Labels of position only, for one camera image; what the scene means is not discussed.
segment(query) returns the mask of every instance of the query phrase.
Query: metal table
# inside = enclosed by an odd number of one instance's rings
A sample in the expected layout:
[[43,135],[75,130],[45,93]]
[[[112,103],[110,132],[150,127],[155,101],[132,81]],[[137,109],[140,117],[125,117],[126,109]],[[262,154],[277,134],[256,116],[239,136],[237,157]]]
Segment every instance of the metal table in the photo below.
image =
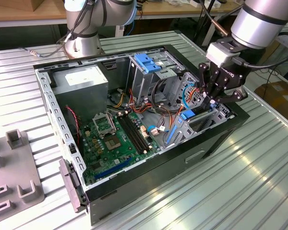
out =
[[[107,53],[172,44],[195,65],[205,60],[203,51],[175,32],[101,43]],[[35,50],[49,53],[55,47]],[[42,203],[0,222],[0,230],[91,228],[85,212],[73,212],[59,173],[59,147],[32,69],[33,64],[63,59],[63,52],[40,60],[19,49],[0,51],[0,137],[14,128],[28,133],[46,195]],[[288,229],[288,122],[256,96],[239,104],[251,117],[215,154],[94,228]]]

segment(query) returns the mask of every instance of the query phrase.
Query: expansion slot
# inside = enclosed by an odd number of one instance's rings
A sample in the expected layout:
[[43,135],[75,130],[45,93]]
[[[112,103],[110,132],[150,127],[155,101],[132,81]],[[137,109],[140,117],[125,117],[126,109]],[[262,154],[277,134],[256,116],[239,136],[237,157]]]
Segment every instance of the expansion slot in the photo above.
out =
[[108,176],[108,175],[114,173],[115,171],[124,168],[125,166],[128,165],[128,163],[131,161],[131,159],[132,159],[132,158],[129,158],[129,159],[127,159],[126,161],[124,161],[123,163],[120,163],[120,164],[118,164],[118,165],[116,165],[116,166],[114,166],[114,167],[112,167],[112,168],[110,168],[110,169],[108,169],[108,170],[105,170],[104,172],[101,172],[101,173],[95,175],[95,176],[94,176],[95,179],[97,180],[97,179],[100,179],[100,178],[102,178],[102,177]]
[[128,116],[120,116],[118,117],[118,121],[139,154],[149,151],[148,144],[145,142],[136,127],[134,127],[134,124]]

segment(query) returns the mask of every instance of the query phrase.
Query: connector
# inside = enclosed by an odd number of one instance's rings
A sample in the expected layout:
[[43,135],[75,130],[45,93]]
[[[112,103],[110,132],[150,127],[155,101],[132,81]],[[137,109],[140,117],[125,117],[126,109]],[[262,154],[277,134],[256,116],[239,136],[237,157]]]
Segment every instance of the connector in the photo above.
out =
[[151,133],[153,136],[157,136],[157,135],[159,134],[158,129],[156,129],[156,128],[153,128],[152,130],[150,130],[150,133]]

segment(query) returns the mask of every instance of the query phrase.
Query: yellow wire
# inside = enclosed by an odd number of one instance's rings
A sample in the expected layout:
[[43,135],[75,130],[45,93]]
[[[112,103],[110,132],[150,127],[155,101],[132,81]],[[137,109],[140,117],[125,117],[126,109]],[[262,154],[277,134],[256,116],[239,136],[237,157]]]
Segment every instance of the yellow wire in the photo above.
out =
[[121,97],[120,97],[120,102],[114,106],[114,108],[118,108],[121,106],[122,102],[123,102],[123,97],[124,97],[124,93],[121,94]]

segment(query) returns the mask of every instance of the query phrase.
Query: red cable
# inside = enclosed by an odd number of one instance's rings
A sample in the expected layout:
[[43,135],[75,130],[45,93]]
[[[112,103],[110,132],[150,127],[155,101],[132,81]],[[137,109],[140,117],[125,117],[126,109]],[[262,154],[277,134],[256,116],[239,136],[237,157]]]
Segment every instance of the red cable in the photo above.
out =
[[76,126],[77,126],[77,138],[78,138],[78,145],[79,145],[79,125],[78,125],[78,120],[77,120],[77,116],[75,114],[75,112],[68,106],[66,106],[66,108],[72,113],[73,118],[75,119],[76,122]]

